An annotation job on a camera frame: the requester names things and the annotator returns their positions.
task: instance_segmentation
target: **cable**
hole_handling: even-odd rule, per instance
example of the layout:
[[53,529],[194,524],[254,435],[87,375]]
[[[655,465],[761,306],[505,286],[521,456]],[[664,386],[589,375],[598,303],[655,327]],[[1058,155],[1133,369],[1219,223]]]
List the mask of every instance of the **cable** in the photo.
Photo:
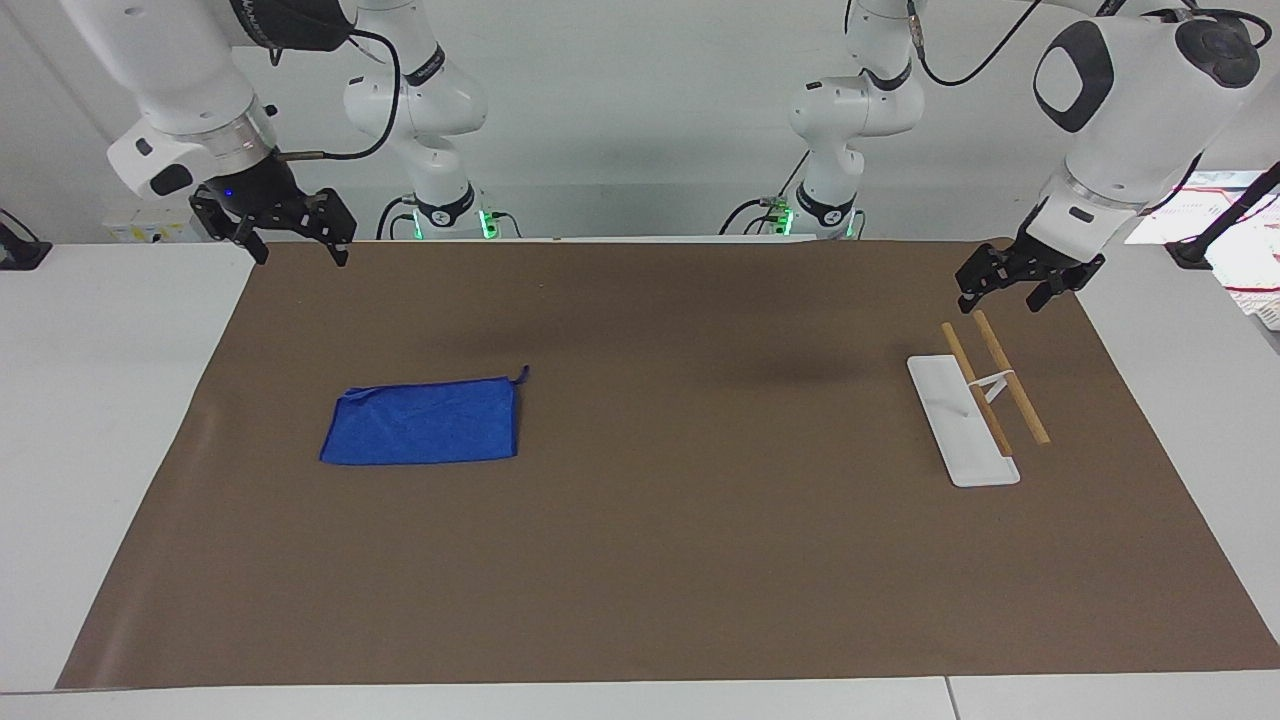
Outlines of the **cable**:
[[1124,8],[1125,3],[1128,3],[1128,0],[1106,0],[1106,3],[1103,3],[1102,6],[1098,8],[1098,12],[1094,13],[1094,17],[1105,18],[1114,15],[1120,12],[1120,8]]
[[746,229],[742,231],[742,234],[751,234],[751,225],[754,225],[755,223],[760,223],[760,227],[755,231],[755,234],[760,234],[762,232],[764,232],[764,225],[768,222],[769,222],[768,214],[760,215],[759,218],[751,220],[750,223],[746,223]]
[[1194,173],[1196,168],[1199,167],[1199,159],[1203,158],[1203,156],[1204,156],[1204,152],[1201,151],[1199,155],[1192,158],[1192,164],[1187,165],[1187,172],[1183,173],[1183,179],[1178,181],[1178,184],[1174,186],[1174,190],[1169,191],[1169,195],[1166,195],[1164,200],[1161,200],[1160,202],[1156,202],[1151,208],[1147,208],[1146,210],[1143,210],[1142,213],[1138,213],[1138,214],[1143,215],[1143,217],[1151,215],[1156,210],[1160,210],[1165,205],[1169,205],[1169,201],[1172,200],[1179,192],[1181,192],[1184,187],[1187,187],[1187,181],[1192,179],[1192,173]]
[[804,161],[809,159],[809,154],[810,152],[812,152],[812,150],[805,150],[804,155],[800,156],[800,161],[796,163],[795,169],[791,170],[790,176],[787,176],[787,182],[782,183],[782,190],[778,191],[778,197],[786,197],[787,196],[787,188],[791,187],[791,181],[796,179],[796,173],[799,173],[800,168],[804,167]]
[[769,205],[769,200],[768,200],[767,197],[756,197],[755,200],[748,200],[746,202],[744,202],[744,204],[739,205],[737,208],[735,208],[735,209],[733,209],[733,211],[732,211],[732,213],[730,213],[730,214],[728,214],[728,219],[726,219],[726,220],[724,220],[724,224],[723,224],[723,225],[721,225],[721,232],[718,232],[718,233],[716,233],[716,234],[724,234],[724,232],[726,232],[726,231],[728,231],[728,225],[730,225],[730,224],[731,224],[731,223],[732,223],[732,222],[733,222],[733,220],[735,220],[735,219],[736,219],[736,218],[737,218],[739,215],[741,215],[744,210],[746,210],[748,208],[750,208],[750,206],[753,206],[753,205],[759,205],[759,206],[762,206],[762,208],[767,208],[767,206]]
[[390,217],[392,210],[394,210],[397,205],[408,205],[408,202],[404,202],[403,195],[397,197],[396,200],[392,200],[390,202],[387,204],[385,208],[383,208],[383,214],[381,217],[378,218],[378,234],[374,236],[374,240],[383,238],[383,231],[387,229],[387,218]]
[[[804,161],[809,159],[809,154],[810,154],[810,151],[805,150],[804,155],[800,156],[800,161],[796,163],[796,167],[791,169],[791,174],[787,176],[787,181],[785,183],[782,183],[782,190],[778,191],[777,197],[786,197],[787,196],[787,188],[791,187],[791,181],[796,179],[796,174],[800,173],[800,168],[804,167]],[[721,225],[721,232],[717,233],[717,234],[724,234],[726,232],[728,232],[728,225],[732,224],[733,219],[737,218],[739,215],[741,215],[742,211],[746,210],[748,208],[750,208],[753,205],[759,205],[762,208],[768,208],[769,205],[773,204],[772,200],[773,200],[772,197],[756,197],[755,200],[748,200],[746,202],[739,205],[737,208],[733,209],[732,213],[730,213],[728,219],[724,220],[724,224]],[[755,220],[751,220],[750,223],[746,224],[748,231],[750,231],[750,228],[751,228],[753,224],[755,224]]]
[[1274,199],[1257,213],[1249,214],[1249,209],[1257,205],[1258,201],[1268,193],[1274,192],[1277,184],[1280,184],[1280,163],[1276,163],[1263,170],[1262,174],[1249,183],[1249,187],[1244,188],[1244,192],[1242,192],[1240,196],[1231,202],[1231,206],[1224,210],[1217,218],[1213,218],[1213,222],[1201,231],[1194,240],[1190,242],[1187,242],[1185,240],[1166,242],[1165,247],[1174,256],[1174,260],[1184,268],[1203,263],[1210,246],[1217,242],[1225,232],[1239,224],[1240,220],[1253,219],[1271,208],[1275,202]]
[[[314,22],[319,22],[315,18],[308,18]],[[374,152],[378,152],[383,145],[387,145],[387,138],[392,136],[392,131],[396,128],[396,115],[399,111],[399,94],[401,94],[401,64],[399,53],[396,51],[396,44],[387,37],[378,35],[376,32],[369,32],[367,29],[352,28],[351,35],[356,37],[367,37],[369,40],[375,40],[387,46],[387,51],[392,54],[392,68],[396,73],[394,87],[392,88],[392,110],[387,114],[387,127],[383,128],[383,135],[374,141],[369,147],[358,152],[329,152],[328,150],[303,150],[301,152],[282,152],[280,159],[285,163],[292,163],[294,160],[360,160],[369,158]]]
[[854,210],[854,220],[858,219],[858,215],[863,217],[863,224],[858,225],[858,237],[855,237],[854,240],[861,240],[863,238],[863,231],[867,229],[867,210]]
[[[1276,200],[1280,200],[1280,193],[1272,195],[1271,200],[1267,200],[1266,205],[1263,205],[1262,208],[1260,208],[1260,209],[1249,213],[1248,215],[1243,215],[1240,219],[1238,219],[1234,223],[1231,223],[1230,225],[1228,225],[1228,228],[1230,229],[1230,228],[1234,228],[1235,225],[1244,224],[1244,223],[1252,220],[1253,218],[1257,218],[1262,213],[1266,213],[1267,210],[1271,209],[1272,205],[1276,204]],[[1197,237],[1199,237],[1201,234],[1204,234],[1204,233],[1192,234],[1192,236],[1184,237],[1184,238],[1181,238],[1179,241],[1175,241],[1175,242],[1179,242],[1179,243],[1181,243],[1181,242],[1190,242],[1190,241],[1196,240]]]
[[924,28],[920,26],[919,14],[915,12],[915,0],[906,0],[906,14],[911,22],[911,42],[915,45],[916,56],[920,58],[920,68],[924,69],[924,74],[929,76],[929,79],[943,87],[956,87],[972,81],[978,77],[978,73],[987,69],[987,65],[996,59],[996,55],[1000,55],[1000,51],[1005,49],[1005,45],[1009,45],[1009,41],[1014,38],[1014,35],[1016,35],[1023,27],[1023,23],[1027,22],[1027,18],[1032,17],[1032,13],[1034,13],[1036,8],[1039,8],[1043,1],[1044,0],[1032,0],[1032,4],[1027,6],[1025,12],[1023,12],[1023,17],[1018,18],[1014,27],[1009,28],[1005,37],[996,45],[991,54],[987,55],[987,59],[974,68],[972,73],[960,79],[942,79],[933,73],[933,68],[929,67],[929,61],[924,59]]
[[1245,217],[1240,218],[1239,220],[1235,220],[1235,222],[1234,222],[1234,223],[1231,223],[1231,224],[1233,224],[1233,225],[1239,225],[1239,224],[1243,224],[1243,223],[1247,223],[1247,222],[1252,220],[1253,218],[1257,218],[1257,217],[1258,217],[1258,215],[1261,215],[1262,213],[1266,213],[1267,210],[1270,210],[1270,209],[1271,209],[1271,206],[1276,204],[1276,200],[1277,200],[1277,199],[1280,199],[1280,193],[1277,193],[1277,195],[1272,195],[1272,196],[1271,196],[1271,200],[1267,200],[1267,204],[1266,204],[1266,205],[1263,205],[1262,208],[1260,208],[1260,209],[1257,209],[1257,210],[1254,210],[1254,211],[1249,213],[1248,215],[1245,215]]
[[13,220],[19,228],[23,229],[23,232],[26,232],[27,234],[31,236],[31,241],[32,242],[40,242],[40,236],[37,236],[36,233],[31,232],[31,228],[27,227],[27,223],[19,220],[17,217],[14,217],[13,213],[5,210],[4,208],[0,208],[0,215],[4,215],[5,218],[9,218],[10,220]]
[[525,237],[525,233],[520,232],[520,220],[517,220],[516,217],[512,215],[511,213],[494,213],[493,217],[495,219],[507,218],[508,220],[511,220],[512,227],[516,228],[516,237],[518,238]]
[[361,44],[358,44],[358,42],[356,42],[355,40],[352,40],[352,38],[348,37],[347,38],[347,44],[351,45],[352,47],[355,47],[356,50],[360,50],[361,55],[364,55],[365,58],[369,58],[370,60],[378,63],[379,65],[385,65],[387,64],[387,60],[383,60],[378,55],[374,55],[369,50],[365,50],[365,46],[361,45]]
[[1254,47],[1262,47],[1267,42],[1271,42],[1271,23],[1263,20],[1262,18],[1254,15],[1253,13],[1245,13],[1244,10],[1230,10],[1225,8],[1224,9],[1207,8],[1207,9],[1193,10],[1192,14],[1204,15],[1207,18],[1213,18],[1215,20],[1219,18],[1234,18],[1236,20],[1248,20],[1262,29],[1262,40],[1254,42],[1253,44]]
[[412,219],[413,219],[413,215],[411,215],[408,213],[404,213],[403,215],[396,215],[396,219],[392,220],[389,240],[396,240],[396,223],[398,223],[401,220],[412,220]]

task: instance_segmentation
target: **black cable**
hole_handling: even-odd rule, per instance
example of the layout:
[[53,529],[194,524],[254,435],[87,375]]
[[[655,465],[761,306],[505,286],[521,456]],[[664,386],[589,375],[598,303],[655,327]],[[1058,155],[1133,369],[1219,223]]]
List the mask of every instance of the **black cable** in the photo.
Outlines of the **black cable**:
[[404,213],[403,215],[396,215],[396,219],[392,220],[392,227],[390,227],[390,233],[389,233],[390,237],[388,240],[396,240],[396,223],[398,223],[401,220],[412,220],[412,219],[413,219],[413,215],[411,215],[408,213]]
[[383,214],[381,214],[381,217],[378,218],[378,234],[374,236],[374,240],[381,240],[383,238],[383,231],[387,229],[387,218],[390,217],[392,210],[394,210],[397,205],[404,205],[404,204],[406,204],[404,202],[404,196],[402,195],[402,196],[397,197],[396,200],[392,200],[390,202],[387,204],[385,208],[383,208]]
[[[1009,32],[1005,33],[1005,37],[1000,41],[1000,44],[997,44],[996,47],[991,51],[991,54],[987,55],[987,59],[983,60],[982,64],[979,64],[977,68],[974,68],[972,73],[964,76],[960,79],[942,79],[933,73],[933,68],[929,67],[929,61],[925,60],[924,58],[924,29],[920,28],[919,36],[913,37],[913,41],[915,42],[915,54],[916,56],[920,58],[920,68],[924,69],[924,74],[929,76],[929,79],[943,87],[956,87],[972,81],[973,78],[978,77],[978,73],[987,69],[987,65],[989,65],[991,61],[996,59],[996,55],[1000,55],[1000,51],[1005,49],[1005,45],[1009,45],[1009,41],[1014,38],[1014,35],[1016,35],[1018,31],[1023,27],[1023,23],[1027,22],[1027,18],[1032,17],[1032,13],[1034,13],[1036,8],[1039,8],[1041,3],[1044,0],[1032,0],[1032,4],[1028,5],[1025,12],[1023,12],[1023,17],[1018,18],[1018,22],[1014,23],[1014,27],[1009,28]],[[906,0],[906,14],[909,17],[915,18],[916,27],[920,27],[919,17],[915,12],[915,0]]]
[[512,215],[511,213],[494,213],[493,217],[499,220],[502,218],[507,218],[508,220],[511,220],[512,227],[516,228],[516,237],[520,238],[525,237],[525,233],[520,232],[520,220],[517,220],[516,217]]
[[284,0],[271,0],[271,5],[275,5],[276,8],[282,8],[284,10],[288,10],[288,12],[293,13],[294,15],[297,15],[297,17],[300,17],[300,18],[310,22],[310,23],[315,23],[317,26],[325,26],[325,27],[333,28],[333,29],[351,29],[351,23],[343,24],[343,23],[335,23],[333,20],[326,20],[324,18],[317,18],[317,17],[312,15],[311,13],[308,13],[308,12],[301,9],[301,8],[294,8],[293,4],[285,3]]
[[1207,18],[1233,18],[1236,20],[1247,20],[1262,29],[1262,40],[1253,44],[1254,47],[1262,47],[1267,42],[1271,42],[1271,23],[1263,20],[1262,18],[1254,15],[1253,13],[1245,13],[1244,10],[1230,10],[1220,8],[1204,8],[1193,10],[1196,15],[1204,15]]
[[1128,0],[1106,0],[1106,3],[1103,3],[1102,6],[1098,8],[1098,12],[1094,13],[1094,17],[1106,18],[1114,15],[1120,12],[1120,8],[1124,8],[1125,3],[1128,3]]
[[13,213],[5,210],[4,208],[0,208],[0,215],[4,215],[5,218],[9,218],[10,220],[13,220],[19,228],[23,229],[23,232],[26,232],[27,234],[31,236],[31,241],[32,242],[40,242],[40,236],[37,236],[36,233],[31,232],[31,228],[27,227],[27,223],[19,220],[17,217],[14,217]]
[[399,92],[403,78],[401,77],[399,53],[396,51],[396,44],[387,37],[378,35],[376,32],[369,32],[367,29],[353,28],[351,35],[381,42],[387,46],[387,51],[392,54],[392,72],[396,73],[396,85],[392,87],[392,110],[387,114],[387,127],[383,128],[381,137],[379,137],[372,145],[358,152],[325,152],[325,160],[360,160],[361,158],[369,158],[374,152],[378,152],[383,145],[387,145],[387,138],[392,136],[392,129],[396,127],[396,114],[399,111]]
[[867,229],[867,211],[865,210],[854,210],[854,220],[856,220],[859,215],[863,217],[863,224],[858,225],[858,237],[855,237],[854,240],[861,240],[863,238],[863,231]]
[[1151,214],[1152,214],[1152,213],[1155,213],[1156,210],[1160,210],[1160,209],[1161,209],[1161,208],[1164,208],[1165,205],[1169,205],[1169,202],[1170,202],[1170,201],[1171,201],[1171,200],[1172,200],[1172,199],[1174,199],[1174,197],[1175,197],[1175,196],[1176,196],[1176,195],[1178,195],[1179,192],[1181,192],[1184,187],[1187,187],[1187,181],[1192,179],[1192,173],[1194,173],[1194,172],[1196,172],[1196,168],[1198,168],[1198,167],[1199,167],[1199,159],[1201,159],[1201,158],[1203,158],[1203,156],[1204,156],[1204,152],[1202,151],[1202,152],[1201,152],[1199,155],[1197,155],[1196,158],[1193,158],[1193,159],[1192,159],[1192,164],[1190,164],[1190,165],[1187,165],[1187,172],[1185,172],[1185,173],[1183,173],[1183,179],[1178,181],[1178,184],[1175,184],[1175,186],[1174,186],[1174,190],[1169,191],[1169,195],[1166,195],[1164,200],[1161,200],[1160,202],[1156,202],[1156,204],[1155,204],[1155,205],[1152,205],[1151,208],[1147,208],[1146,210],[1143,210],[1142,213],[1138,213],[1138,214],[1139,214],[1139,215],[1143,215],[1143,217],[1146,217],[1146,215],[1151,215]]
[[724,220],[724,224],[723,224],[723,225],[721,225],[721,232],[718,232],[718,233],[716,233],[716,234],[724,234],[724,232],[726,232],[726,231],[728,231],[728,225],[730,225],[730,224],[731,224],[731,223],[732,223],[732,222],[733,222],[733,220],[735,220],[735,219],[736,219],[736,218],[737,218],[739,215],[741,215],[741,214],[742,214],[742,211],[744,211],[744,210],[746,210],[748,208],[751,208],[753,205],[760,205],[760,206],[767,206],[768,204],[769,204],[769,202],[768,202],[768,200],[767,200],[767,199],[764,199],[764,197],[756,197],[755,200],[748,200],[746,202],[744,202],[744,204],[739,205],[737,208],[735,208],[735,209],[733,209],[733,211],[732,211],[732,213],[730,213],[730,214],[728,214],[728,219],[726,219],[726,220]]
[[760,215],[759,218],[751,220],[750,223],[746,223],[746,229],[742,231],[742,234],[751,234],[751,225],[754,225],[755,223],[760,223],[760,227],[755,231],[755,234],[760,234],[762,232],[764,232],[764,225],[768,222],[769,217],[767,214]]
[[1238,225],[1240,223],[1247,223],[1247,222],[1252,220],[1253,218],[1257,218],[1262,213],[1266,213],[1267,210],[1270,210],[1271,206],[1276,204],[1276,200],[1280,200],[1280,193],[1272,195],[1271,200],[1267,200],[1266,205],[1263,205],[1262,208],[1258,208],[1257,210],[1249,213],[1248,215],[1244,215],[1239,220],[1235,220],[1235,223],[1233,223],[1233,224]]
[[782,190],[778,191],[778,197],[787,196],[787,188],[791,187],[791,181],[796,179],[796,173],[799,173],[800,168],[804,167],[804,161],[809,159],[809,152],[810,150],[805,150],[804,155],[800,156],[800,161],[796,163],[795,169],[791,170],[790,176],[787,176],[787,182],[782,183]]
[[[1249,187],[1244,188],[1244,192],[1235,199],[1235,202],[1230,208],[1224,210],[1212,223],[1208,224],[1198,236],[1190,242],[1169,242],[1165,243],[1165,249],[1169,250],[1178,260],[1179,265],[1187,266],[1185,263],[1201,263],[1204,260],[1204,254],[1219,237],[1222,236],[1231,227],[1238,224],[1242,218],[1248,215],[1251,208],[1258,204],[1268,192],[1280,184],[1280,163],[1276,163],[1267,168],[1256,181],[1249,183]],[[1248,215],[1251,219],[1261,214],[1262,210],[1253,215]]]
[[[320,22],[310,17],[308,19],[312,19],[314,22]],[[394,86],[392,87],[392,110],[390,113],[387,114],[387,127],[383,128],[381,137],[379,137],[378,140],[374,141],[372,145],[358,152],[329,152],[328,150],[303,150],[301,152],[282,152],[280,159],[284,160],[285,163],[292,163],[294,160],[360,160],[364,158],[369,158],[374,152],[378,152],[383,145],[387,145],[387,140],[392,136],[392,129],[396,128],[396,115],[399,111],[401,82],[403,81],[403,78],[401,77],[399,53],[396,51],[394,42],[392,42],[390,40],[388,40],[381,35],[378,35],[376,32],[352,28],[351,35],[355,35],[356,37],[367,37],[369,40],[375,40],[378,42],[381,42],[383,45],[387,46],[387,51],[392,54],[392,68],[393,68],[392,72],[396,73],[396,81]]]

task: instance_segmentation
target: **white stand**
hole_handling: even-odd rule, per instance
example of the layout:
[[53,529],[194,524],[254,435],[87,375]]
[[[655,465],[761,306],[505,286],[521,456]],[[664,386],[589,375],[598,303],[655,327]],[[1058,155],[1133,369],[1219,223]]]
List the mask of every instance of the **white stand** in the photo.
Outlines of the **white stand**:
[[[996,447],[954,355],[909,357],[906,369],[952,484],[961,488],[1011,486],[1021,479],[1014,459],[1005,457]],[[987,402],[991,402],[1007,387],[1005,375],[998,373],[973,384],[986,388]]]

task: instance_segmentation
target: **wooden chopstick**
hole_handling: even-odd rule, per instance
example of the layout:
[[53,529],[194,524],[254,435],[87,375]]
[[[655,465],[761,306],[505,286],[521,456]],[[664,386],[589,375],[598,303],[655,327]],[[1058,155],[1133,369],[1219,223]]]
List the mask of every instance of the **wooden chopstick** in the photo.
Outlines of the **wooden chopstick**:
[[1036,438],[1036,445],[1048,445],[1048,432],[1044,429],[1044,424],[1041,423],[1039,414],[1036,413],[1036,406],[1032,405],[1032,398],[1027,396],[1023,380],[1014,372],[1014,366],[1010,365],[1009,356],[1005,355],[1005,348],[1000,346],[1000,340],[996,337],[996,331],[992,329],[987,314],[982,310],[974,310],[973,319],[978,323],[978,331],[982,333],[982,340],[987,342],[987,350],[991,351],[991,359],[996,361],[996,368],[1006,373],[1005,378],[1009,382],[1009,392],[1014,393],[1014,402],[1018,404],[1018,410],[1023,414],[1027,428],[1032,432],[1032,437]]
[[[973,383],[978,379],[978,375],[973,373],[973,365],[969,363],[969,356],[964,352],[964,346],[960,345],[960,338],[956,337],[955,328],[951,323],[942,323],[942,334],[947,337],[947,345],[951,347],[951,354],[956,356],[956,363],[960,365],[960,372],[964,373],[964,379],[966,383]],[[973,393],[973,398],[978,401],[978,410],[982,411],[982,419],[987,421],[987,428],[991,429],[991,437],[996,438],[996,446],[1000,447],[1000,454],[1005,457],[1014,456],[1014,448],[1009,445],[1009,438],[1005,436],[1005,428],[1000,427],[1000,419],[996,418],[996,411],[987,402],[987,396],[983,395],[982,388],[975,384],[969,386],[969,391]]]

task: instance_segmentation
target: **white wall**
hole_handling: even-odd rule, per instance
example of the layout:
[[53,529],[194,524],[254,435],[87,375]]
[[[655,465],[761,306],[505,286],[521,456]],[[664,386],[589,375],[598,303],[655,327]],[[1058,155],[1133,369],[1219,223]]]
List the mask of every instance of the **white wall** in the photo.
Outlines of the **white wall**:
[[[55,240],[97,240],[92,227],[101,201],[90,196],[127,193],[101,160],[105,141],[84,128],[114,136],[136,110],[56,3],[0,4],[35,45],[8,42],[13,29],[0,35],[6,41],[0,200]],[[1280,26],[1275,0],[1225,4]],[[951,77],[966,72],[1024,8],[1004,0],[932,4],[925,29],[936,69]],[[495,206],[520,217],[526,234],[543,236],[708,233],[739,201],[776,191],[804,150],[787,127],[790,96],[806,81],[850,69],[842,12],[838,0],[431,4],[445,49],[492,100],[485,128],[458,140],[472,177]],[[984,76],[961,88],[929,86],[915,131],[863,143],[868,174],[860,204],[869,213],[869,237],[989,237],[1016,228],[1070,143],[1037,108],[1032,73],[1053,35],[1078,17],[1037,10]],[[52,68],[46,73],[61,76],[64,95],[84,108],[79,120],[36,97],[47,92],[44,83],[33,87],[13,70],[10,60],[29,64],[41,51]],[[259,49],[237,49],[236,56],[262,100],[280,108],[276,127],[288,149],[367,142],[340,108],[346,79],[370,67],[364,55],[351,47],[288,54],[279,68]],[[1280,41],[1263,50],[1263,61],[1270,81],[1280,69]],[[1169,97],[1170,106],[1158,111],[1178,111],[1176,88]],[[78,129],[59,126],[60,113],[59,122]],[[1277,114],[1280,86],[1272,83],[1210,149],[1203,168],[1270,165],[1280,158]],[[46,152],[49,146],[56,152]],[[10,163],[18,172],[9,172]],[[297,170],[305,186],[337,187],[362,233],[371,234],[387,199],[408,190],[389,152]],[[79,195],[64,200],[65,188]]]

